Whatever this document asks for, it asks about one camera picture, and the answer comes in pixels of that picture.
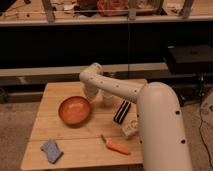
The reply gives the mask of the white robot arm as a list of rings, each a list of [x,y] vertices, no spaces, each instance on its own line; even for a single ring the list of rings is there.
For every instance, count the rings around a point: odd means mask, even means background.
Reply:
[[[79,79],[89,99],[101,89],[136,104],[145,171],[193,171],[179,100],[170,86],[109,78],[98,63],[81,71]]]

